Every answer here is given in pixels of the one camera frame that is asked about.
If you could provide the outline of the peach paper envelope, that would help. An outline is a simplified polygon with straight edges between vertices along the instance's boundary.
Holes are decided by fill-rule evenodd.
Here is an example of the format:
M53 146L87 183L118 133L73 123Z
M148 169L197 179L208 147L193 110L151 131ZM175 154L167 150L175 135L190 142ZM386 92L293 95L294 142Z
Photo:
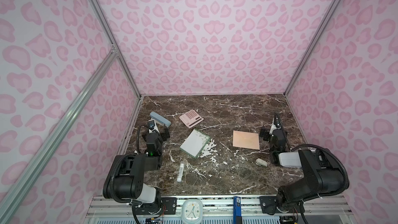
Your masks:
M260 150L259 134L233 131L233 147Z

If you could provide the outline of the green bordered floral letter card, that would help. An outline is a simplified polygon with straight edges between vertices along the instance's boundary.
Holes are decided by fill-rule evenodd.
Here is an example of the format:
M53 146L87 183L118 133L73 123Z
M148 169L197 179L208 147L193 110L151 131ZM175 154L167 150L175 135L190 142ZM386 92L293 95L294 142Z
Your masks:
M180 149L189 156L197 158L210 140L210 136L194 129L182 143Z

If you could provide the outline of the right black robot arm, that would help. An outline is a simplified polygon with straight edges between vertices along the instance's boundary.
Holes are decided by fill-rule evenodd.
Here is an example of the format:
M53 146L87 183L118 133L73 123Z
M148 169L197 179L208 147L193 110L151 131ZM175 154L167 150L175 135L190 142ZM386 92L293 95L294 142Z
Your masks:
M314 144L290 147L286 132L277 125L261 128L259 136L269 144L271 164L299 168L303 178L280 186L274 197L260 197L262 212L300 213L304 215L307 201L341 194L349 187L348 172L329 149Z

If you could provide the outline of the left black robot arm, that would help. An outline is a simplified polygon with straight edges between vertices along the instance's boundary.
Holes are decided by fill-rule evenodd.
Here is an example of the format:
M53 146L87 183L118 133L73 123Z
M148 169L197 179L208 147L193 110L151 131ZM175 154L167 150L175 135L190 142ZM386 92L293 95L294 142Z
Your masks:
M153 121L141 125L148 129L143 138L144 153L117 155L103 186L103 197L156 212L162 208L158 189L144 183L145 173L157 171L163 163L163 143L170 138L168 127L159 130Z

